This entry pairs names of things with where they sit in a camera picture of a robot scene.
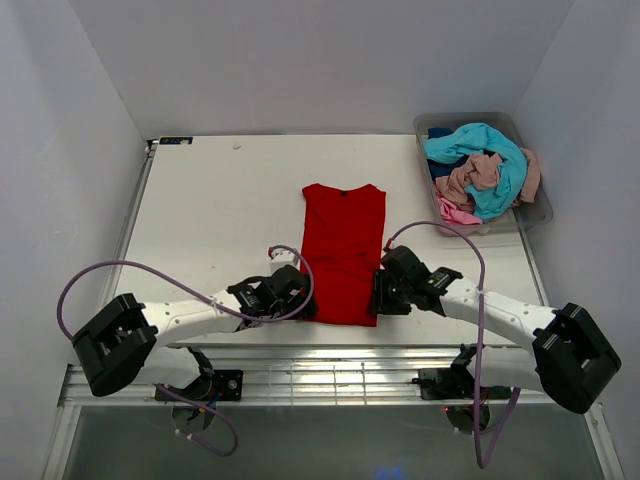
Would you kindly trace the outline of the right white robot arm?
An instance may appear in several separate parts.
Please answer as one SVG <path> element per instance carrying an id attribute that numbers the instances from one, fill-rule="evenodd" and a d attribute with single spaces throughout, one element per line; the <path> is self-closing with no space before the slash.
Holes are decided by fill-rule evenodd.
<path id="1" fill-rule="evenodd" d="M 561 309 L 484 293 L 455 270 L 429 270 L 407 247 L 387 247 L 374 275 L 372 309 L 408 315 L 414 309 L 468 322 L 516 344 L 516 350 L 465 348 L 443 379 L 464 397 L 485 387 L 546 393 L 564 409 L 584 414 L 622 366 L 591 314 L 568 303 Z"/>

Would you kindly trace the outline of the red t shirt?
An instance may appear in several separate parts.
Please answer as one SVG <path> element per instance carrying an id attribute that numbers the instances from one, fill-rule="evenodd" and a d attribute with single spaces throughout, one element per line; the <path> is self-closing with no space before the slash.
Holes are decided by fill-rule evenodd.
<path id="1" fill-rule="evenodd" d="M 341 190 L 321 184 L 302 189 L 305 221 L 302 256 L 314 277 L 316 322 L 374 327 L 369 310 L 379 268 L 386 193 L 367 184 Z"/>

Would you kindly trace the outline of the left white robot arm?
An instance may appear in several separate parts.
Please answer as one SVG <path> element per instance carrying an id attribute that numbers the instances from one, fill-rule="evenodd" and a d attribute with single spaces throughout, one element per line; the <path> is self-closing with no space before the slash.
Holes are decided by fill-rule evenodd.
<path id="1" fill-rule="evenodd" d="M 314 293 L 312 277 L 286 264 L 202 299 L 154 303 L 120 294 L 76 332 L 72 345 L 96 397 L 148 383 L 161 400 L 175 393 L 202 401 L 213 394 L 216 373 L 183 341 L 309 319 L 317 312 Z"/>

